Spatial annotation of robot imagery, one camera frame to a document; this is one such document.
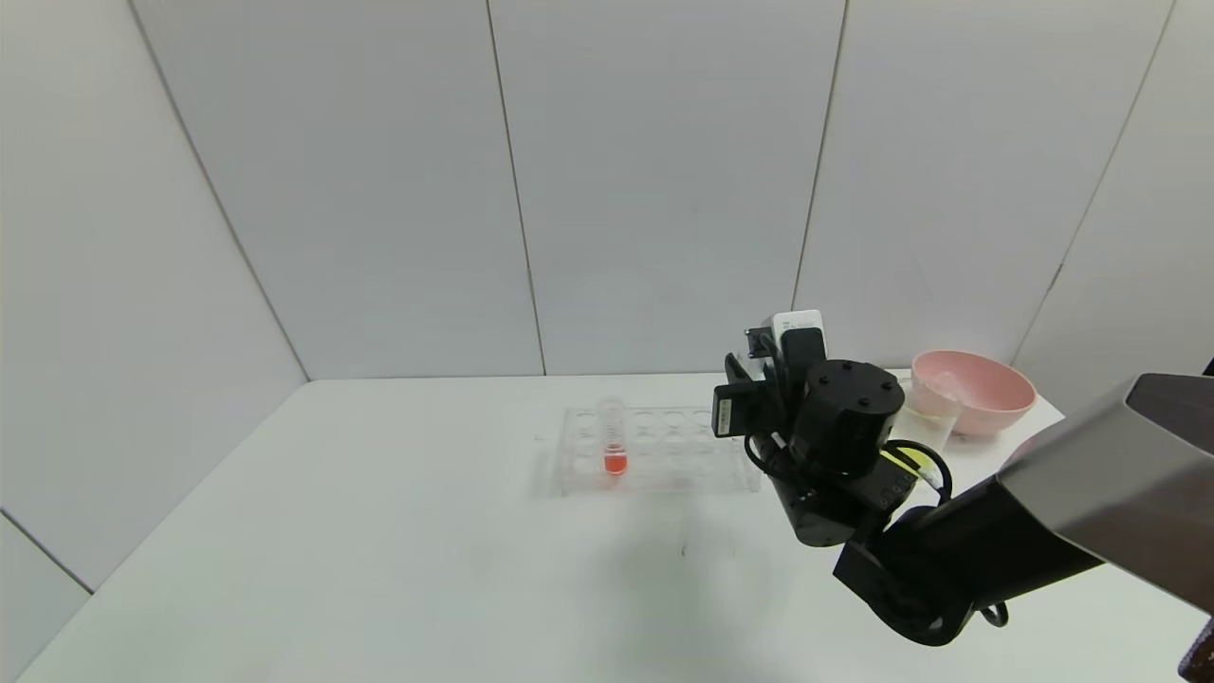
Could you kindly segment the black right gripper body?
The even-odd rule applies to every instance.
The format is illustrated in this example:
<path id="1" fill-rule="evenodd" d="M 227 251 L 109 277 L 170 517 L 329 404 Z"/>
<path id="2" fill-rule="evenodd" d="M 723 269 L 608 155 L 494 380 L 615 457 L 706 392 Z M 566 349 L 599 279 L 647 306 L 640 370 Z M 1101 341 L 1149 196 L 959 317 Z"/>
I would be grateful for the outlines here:
<path id="1" fill-rule="evenodd" d="M 711 431 L 717 438 L 771 432 L 771 398 L 767 380 L 715 386 L 711 392 Z"/>

